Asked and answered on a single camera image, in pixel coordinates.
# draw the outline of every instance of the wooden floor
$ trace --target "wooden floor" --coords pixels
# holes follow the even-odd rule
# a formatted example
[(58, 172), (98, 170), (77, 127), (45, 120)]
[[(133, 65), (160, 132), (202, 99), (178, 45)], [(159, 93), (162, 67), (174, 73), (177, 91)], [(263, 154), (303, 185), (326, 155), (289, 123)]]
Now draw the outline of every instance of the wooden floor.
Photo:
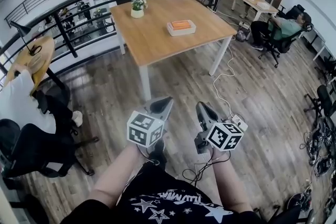
[[(233, 13), (225, 8), (231, 3), (232, 0), (221, 0), (219, 10), (238, 17), (243, 5), (237, 2), (237, 11)], [(249, 126), (241, 144), (232, 152), (232, 162), (245, 183), (252, 207), (261, 208), (269, 217), (274, 204), (283, 205), (291, 195), (303, 191), (306, 179), (311, 177), (307, 153), (299, 146), (304, 132), (312, 126), (313, 114), (307, 116), (303, 112), (308, 107), (303, 96), (314, 95), (320, 85), (314, 70), (316, 64), (312, 62), (313, 54), (300, 42), (281, 55), (277, 69), (270, 56), (259, 60), (260, 52), (247, 43), (232, 41), (230, 48), (235, 76), (222, 76), (216, 86), (230, 102), (233, 113), (239, 113)], [(231, 58), (229, 50), (215, 75), (208, 75), (218, 49), (217, 44), (204, 46), (149, 67), (152, 95), (174, 98), (164, 139), (167, 171), (178, 179), (183, 179), (184, 169), (194, 169), (195, 163), (209, 158), (209, 154), (197, 155), (194, 146), (194, 138), (201, 130), (196, 103), (209, 103), (218, 112), (229, 115), (228, 106), (217, 98), (213, 88), (219, 74), (230, 74), (226, 65)], [(78, 151), (80, 160), (95, 169), (93, 177), (85, 176), (76, 167), (64, 178), (50, 179), (39, 173), (24, 177), (26, 186), (39, 197), (54, 223), (85, 200), (99, 175), (125, 147), (127, 120), (142, 103), (140, 76), (128, 51), (123, 56), (119, 50), (101, 56), (60, 79), (71, 89), (70, 107), (83, 112), (78, 138), (98, 136), (100, 142)], [(312, 180), (315, 223), (322, 223), (322, 210), (330, 192), (329, 176), (313, 176)], [(198, 187), (213, 202), (220, 203), (211, 168)]]

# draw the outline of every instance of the star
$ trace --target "star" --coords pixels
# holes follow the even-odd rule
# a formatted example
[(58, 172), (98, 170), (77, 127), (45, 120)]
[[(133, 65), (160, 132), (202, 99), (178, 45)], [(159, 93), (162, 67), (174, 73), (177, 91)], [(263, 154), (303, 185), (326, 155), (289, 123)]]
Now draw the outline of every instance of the star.
[(138, 206), (141, 206), (141, 209), (142, 209), (142, 212), (145, 213), (147, 208), (149, 207), (153, 207), (153, 208), (156, 208), (157, 206), (155, 205), (152, 205), (152, 202), (153, 201), (144, 201), (143, 199), (140, 199), (141, 202), (137, 203), (137, 204), (132, 204), (132, 205), (138, 205)]
[(218, 223), (222, 223), (223, 216), (226, 215), (232, 215), (233, 212), (231, 211), (225, 211), (223, 207), (218, 206), (216, 208), (203, 205), (206, 209), (208, 209), (210, 212), (206, 214), (206, 217), (214, 217)]
[(152, 208), (150, 208), (150, 209), (151, 209), (153, 215), (151, 215), (151, 216), (149, 217), (149, 219), (155, 219), (155, 220), (158, 222), (157, 224), (161, 224), (163, 219), (169, 219), (169, 217), (167, 217), (167, 216), (164, 214), (164, 209), (162, 209), (162, 210), (159, 211), (159, 212), (156, 211), (156, 210), (154, 210), (154, 209), (152, 209)]
[(183, 212), (189, 214), (190, 212), (192, 212), (192, 210), (191, 208), (185, 208)]

